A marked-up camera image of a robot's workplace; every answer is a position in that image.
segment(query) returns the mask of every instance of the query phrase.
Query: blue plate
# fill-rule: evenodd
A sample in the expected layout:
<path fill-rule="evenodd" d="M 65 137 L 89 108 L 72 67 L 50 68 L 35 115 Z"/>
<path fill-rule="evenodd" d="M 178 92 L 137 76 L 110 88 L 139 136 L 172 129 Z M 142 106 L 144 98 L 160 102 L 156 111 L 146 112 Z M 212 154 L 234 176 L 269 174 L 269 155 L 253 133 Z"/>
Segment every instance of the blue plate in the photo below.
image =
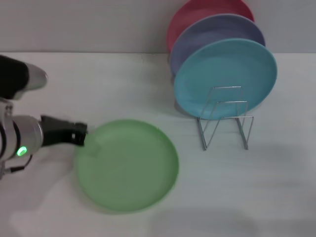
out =
<path fill-rule="evenodd" d="M 248 101 L 248 109 L 260 104 L 277 79 L 277 63 L 261 44 L 247 39 L 225 39 L 209 44 L 191 55 L 174 81 L 179 106 L 200 117 L 212 87 L 242 86 L 240 89 L 214 89 L 203 119 L 208 119 L 218 101 Z M 240 107 L 239 115 L 246 106 Z M 236 104 L 218 105 L 212 119 L 236 116 Z"/>
<path fill-rule="evenodd" d="M 260 29 L 248 18 L 235 14 L 206 17 L 188 27 L 174 44 L 170 54 L 173 75 L 177 75 L 181 65 L 200 48 L 229 38 L 253 40 L 265 46 Z"/>

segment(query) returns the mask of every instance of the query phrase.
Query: green led light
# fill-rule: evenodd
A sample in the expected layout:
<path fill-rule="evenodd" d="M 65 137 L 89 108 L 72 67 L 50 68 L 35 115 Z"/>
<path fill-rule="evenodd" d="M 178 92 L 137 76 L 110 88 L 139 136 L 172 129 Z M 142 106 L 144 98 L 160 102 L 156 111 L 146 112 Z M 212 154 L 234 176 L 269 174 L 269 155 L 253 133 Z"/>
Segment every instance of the green led light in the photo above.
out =
<path fill-rule="evenodd" d="M 27 152 L 28 149 L 26 149 L 26 147 L 20 147 L 17 151 L 17 155 L 20 157 L 22 155 L 24 155 Z"/>

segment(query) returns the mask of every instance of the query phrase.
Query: red plate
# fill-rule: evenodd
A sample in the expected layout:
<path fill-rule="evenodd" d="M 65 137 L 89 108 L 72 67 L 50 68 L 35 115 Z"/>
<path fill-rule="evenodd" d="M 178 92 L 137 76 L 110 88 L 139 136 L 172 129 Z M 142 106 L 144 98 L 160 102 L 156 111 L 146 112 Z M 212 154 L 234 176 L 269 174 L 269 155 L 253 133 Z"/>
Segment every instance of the red plate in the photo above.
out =
<path fill-rule="evenodd" d="M 249 7 L 241 0 L 190 0 L 173 16 L 169 25 L 169 52 L 186 28 L 205 17 L 222 13 L 238 14 L 254 21 Z"/>

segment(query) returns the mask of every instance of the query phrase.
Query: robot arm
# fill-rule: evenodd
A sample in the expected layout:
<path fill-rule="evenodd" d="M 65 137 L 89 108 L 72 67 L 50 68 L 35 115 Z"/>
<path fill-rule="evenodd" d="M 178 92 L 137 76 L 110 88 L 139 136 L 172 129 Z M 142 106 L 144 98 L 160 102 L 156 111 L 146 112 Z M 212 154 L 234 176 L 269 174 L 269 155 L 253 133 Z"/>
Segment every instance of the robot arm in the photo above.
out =
<path fill-rule="evenodd" d="M 6 173 L 5 162 L 9 159 L 31 156 L 41 147 L 59 143 L 84 145 L 85 123 L 13 115 L 10 99 L 19 99 L 25 91 L 46 85 L 47 75 L 42 69 L 0 55 L 0 73 L 0 179 Z"/>

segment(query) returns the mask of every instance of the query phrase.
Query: purple plate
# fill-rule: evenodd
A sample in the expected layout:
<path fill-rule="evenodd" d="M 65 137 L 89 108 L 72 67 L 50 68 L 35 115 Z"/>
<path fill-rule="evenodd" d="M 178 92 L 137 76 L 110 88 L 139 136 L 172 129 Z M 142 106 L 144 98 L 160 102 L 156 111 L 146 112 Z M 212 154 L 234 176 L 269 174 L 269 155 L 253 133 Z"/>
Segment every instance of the purple plate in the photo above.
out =
<path fill-rule="evenodd" d="M 170 54 L 173 75 L 177 75 L 187 58 L 200 48 L 229 38 L 253 40 L 265 46 L 262 32 L 248 18 L 235 14 L 206 17 L 188 27 L 174 44 Z"/>

